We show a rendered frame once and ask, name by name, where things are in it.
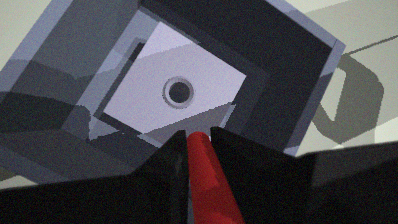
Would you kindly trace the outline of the dark grey open box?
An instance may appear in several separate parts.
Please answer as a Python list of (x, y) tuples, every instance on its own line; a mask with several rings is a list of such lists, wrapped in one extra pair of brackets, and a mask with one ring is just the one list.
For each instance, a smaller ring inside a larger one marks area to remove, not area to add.
[(51, 0), (0, 71), (0, 166), (129, 175), (163, 144), (104, 112), (166, 24), (244, 75), (219, 127), (296, 155), (346, 44), (286, 0)]

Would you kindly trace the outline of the red peg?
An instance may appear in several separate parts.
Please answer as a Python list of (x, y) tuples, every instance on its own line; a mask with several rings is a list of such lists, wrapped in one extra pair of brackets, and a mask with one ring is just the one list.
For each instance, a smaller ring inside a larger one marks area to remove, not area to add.
[(211, 141), (204, 132), (187, 138), (195, 224), (245, 224)]

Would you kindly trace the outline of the light grey square plate with hole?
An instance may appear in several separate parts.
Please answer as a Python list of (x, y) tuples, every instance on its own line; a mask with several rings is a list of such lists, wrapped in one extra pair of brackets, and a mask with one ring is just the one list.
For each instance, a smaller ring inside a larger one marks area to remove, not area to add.
[[(104, 112), (164, 144), (220, 126), (246, 75), (159, 22)], [(169, 93), (179, 91), (183, 103)]]

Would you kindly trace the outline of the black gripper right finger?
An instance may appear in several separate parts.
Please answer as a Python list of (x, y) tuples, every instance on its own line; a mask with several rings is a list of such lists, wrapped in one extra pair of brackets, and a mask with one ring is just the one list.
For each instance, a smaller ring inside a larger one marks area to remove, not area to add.
[(218, 126), (210, 134), (245, 224), (321, 224), (329, 196), (398, 183), (398, 140), (294, 157)]

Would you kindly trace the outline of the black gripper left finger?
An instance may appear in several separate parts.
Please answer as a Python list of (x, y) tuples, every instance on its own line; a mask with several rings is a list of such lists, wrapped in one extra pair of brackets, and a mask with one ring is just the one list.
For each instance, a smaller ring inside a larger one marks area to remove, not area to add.
[(0, 224), (187, 224), (185, 130), (129, 175), (0, 189)]

